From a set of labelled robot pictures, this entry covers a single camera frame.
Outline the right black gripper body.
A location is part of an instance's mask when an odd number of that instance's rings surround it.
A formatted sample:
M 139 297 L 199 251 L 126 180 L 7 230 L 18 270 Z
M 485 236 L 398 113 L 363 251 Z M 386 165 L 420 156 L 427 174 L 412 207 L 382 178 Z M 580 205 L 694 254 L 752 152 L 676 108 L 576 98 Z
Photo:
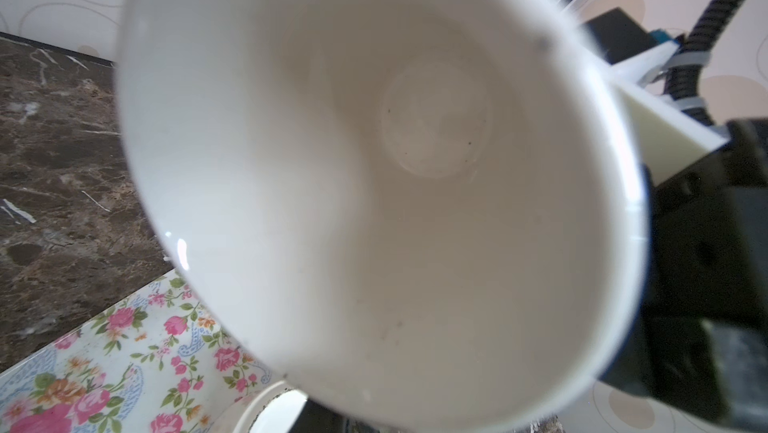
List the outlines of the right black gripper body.
M 641 305 L 608 385 L 709 423 L 767 428 L 767 122 L 650 190 Z

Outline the light green ceramic mug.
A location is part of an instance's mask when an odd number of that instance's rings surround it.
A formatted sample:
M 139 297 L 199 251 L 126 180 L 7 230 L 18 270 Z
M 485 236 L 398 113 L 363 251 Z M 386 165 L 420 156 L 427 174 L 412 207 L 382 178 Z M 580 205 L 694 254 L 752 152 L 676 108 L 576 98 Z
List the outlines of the light green ceramic mug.
M 349 417 L 501 432 L 639 304 L 604 71 L 553 0 L 126 0 L 116 91 L 153 228 L 246 349 Z

